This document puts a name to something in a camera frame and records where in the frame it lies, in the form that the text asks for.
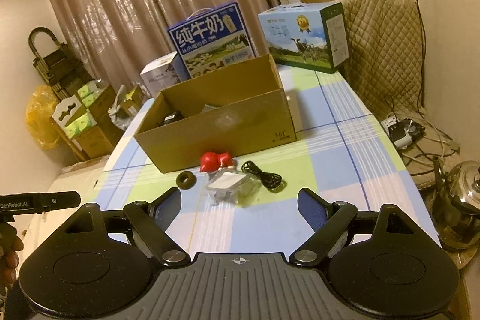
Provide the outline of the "person's left hand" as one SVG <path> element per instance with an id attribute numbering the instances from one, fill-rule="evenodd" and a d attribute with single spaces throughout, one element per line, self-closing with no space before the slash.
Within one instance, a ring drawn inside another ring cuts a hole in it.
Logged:
<path id="1" fill-rule="evenodd" d="M 16 269 L 20 263 L 18 252 L 24 249 L 24 243 L 17 230 L 8 223 L 1 223 L 1 241 L 7 238 L 10 245 L 1 245 L 1 284 L 11 288 L 16 281 Z"/>

